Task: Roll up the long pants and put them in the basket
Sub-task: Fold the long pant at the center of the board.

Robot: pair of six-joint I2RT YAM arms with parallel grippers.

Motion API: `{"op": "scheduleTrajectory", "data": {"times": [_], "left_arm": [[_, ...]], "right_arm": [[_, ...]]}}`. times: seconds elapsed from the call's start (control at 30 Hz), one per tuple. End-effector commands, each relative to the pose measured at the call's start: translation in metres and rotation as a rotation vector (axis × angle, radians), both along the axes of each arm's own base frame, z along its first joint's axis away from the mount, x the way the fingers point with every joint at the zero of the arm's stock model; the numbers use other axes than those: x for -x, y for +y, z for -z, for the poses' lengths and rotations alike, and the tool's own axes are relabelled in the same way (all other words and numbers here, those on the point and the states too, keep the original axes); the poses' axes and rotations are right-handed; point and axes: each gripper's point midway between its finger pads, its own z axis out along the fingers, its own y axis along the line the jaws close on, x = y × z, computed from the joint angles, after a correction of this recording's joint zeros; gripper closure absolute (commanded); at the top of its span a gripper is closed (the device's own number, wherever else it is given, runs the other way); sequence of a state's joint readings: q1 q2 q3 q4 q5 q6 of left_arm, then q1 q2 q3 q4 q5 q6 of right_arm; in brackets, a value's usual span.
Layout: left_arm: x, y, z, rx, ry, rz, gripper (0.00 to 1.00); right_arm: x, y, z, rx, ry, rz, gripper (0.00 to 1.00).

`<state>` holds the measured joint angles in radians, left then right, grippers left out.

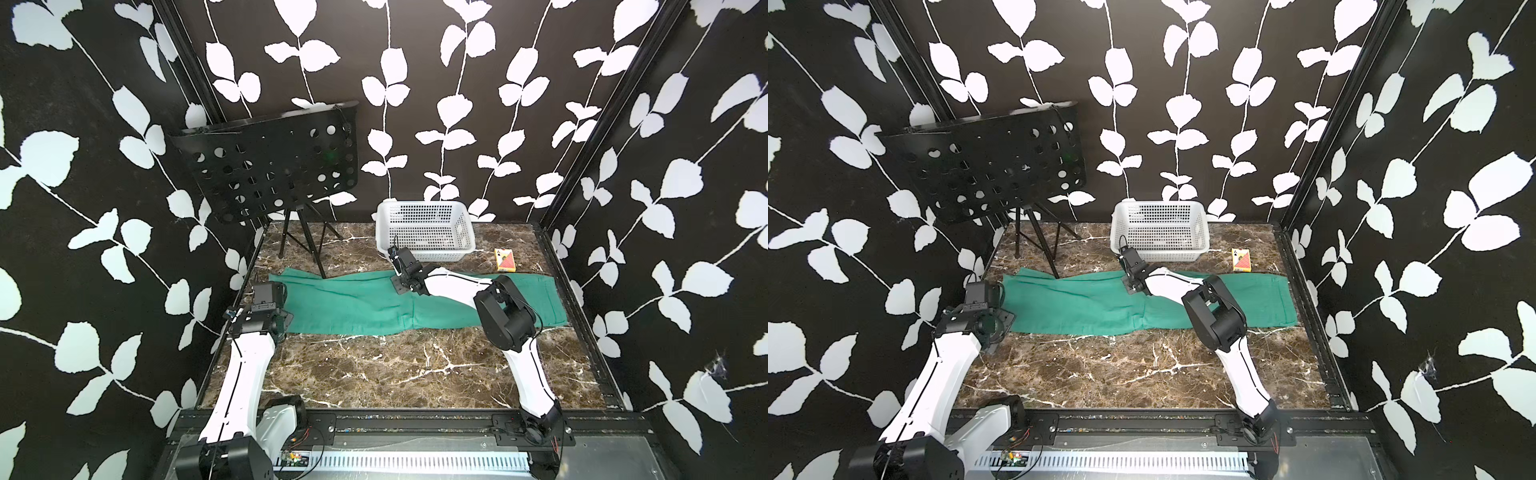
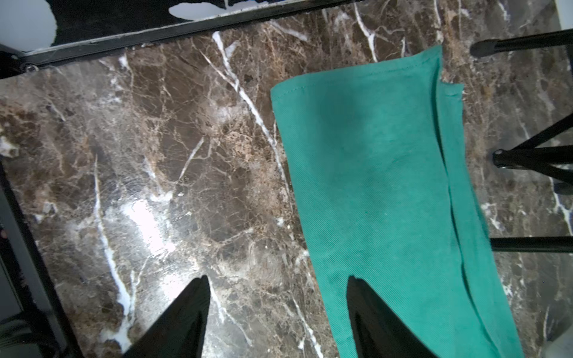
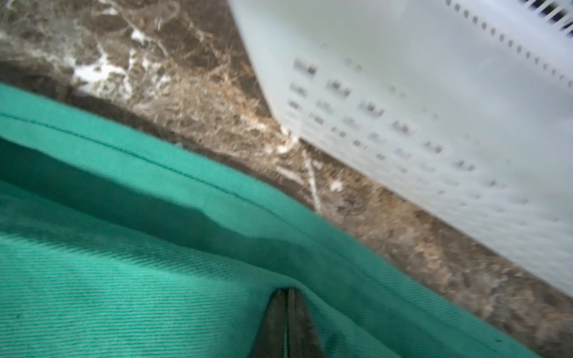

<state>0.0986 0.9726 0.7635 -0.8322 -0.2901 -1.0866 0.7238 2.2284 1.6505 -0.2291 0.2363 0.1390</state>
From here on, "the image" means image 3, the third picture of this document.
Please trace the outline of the green long pants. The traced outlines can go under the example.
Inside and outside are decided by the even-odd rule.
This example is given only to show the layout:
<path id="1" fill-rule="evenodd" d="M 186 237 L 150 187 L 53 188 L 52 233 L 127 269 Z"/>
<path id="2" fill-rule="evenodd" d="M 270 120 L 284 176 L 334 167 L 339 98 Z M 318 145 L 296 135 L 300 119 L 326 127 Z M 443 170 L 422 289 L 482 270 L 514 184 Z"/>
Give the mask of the green long pants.
<path id="1" fill-rule="evenodd" d="M 265 183 L 1 86 L 1 355 L 248 357 L 303 292 L 326 357 L 532 357 Z"/>

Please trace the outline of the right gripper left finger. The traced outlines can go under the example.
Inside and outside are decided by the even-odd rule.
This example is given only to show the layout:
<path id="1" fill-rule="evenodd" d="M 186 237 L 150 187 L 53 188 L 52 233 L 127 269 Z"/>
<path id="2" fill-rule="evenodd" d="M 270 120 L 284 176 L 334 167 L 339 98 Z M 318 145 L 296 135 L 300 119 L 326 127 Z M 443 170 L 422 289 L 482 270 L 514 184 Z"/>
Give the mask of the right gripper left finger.
<path id="1" fill-rule="evenodd" d="M 287 328 L 287 291 L 275 291 L 268 302 L 250 358 L 282 358 Z"/>

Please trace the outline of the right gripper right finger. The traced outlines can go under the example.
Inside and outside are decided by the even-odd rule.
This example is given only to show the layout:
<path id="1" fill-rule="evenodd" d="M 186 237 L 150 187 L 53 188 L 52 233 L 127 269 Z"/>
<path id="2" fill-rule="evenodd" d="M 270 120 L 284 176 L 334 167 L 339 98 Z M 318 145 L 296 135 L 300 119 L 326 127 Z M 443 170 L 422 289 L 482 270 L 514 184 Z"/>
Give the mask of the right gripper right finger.
<path id="1" fill-rule="evenodd" d="M 287 291 L 287 354 L 289 358 L 326 358 L 302 291 Z"/>

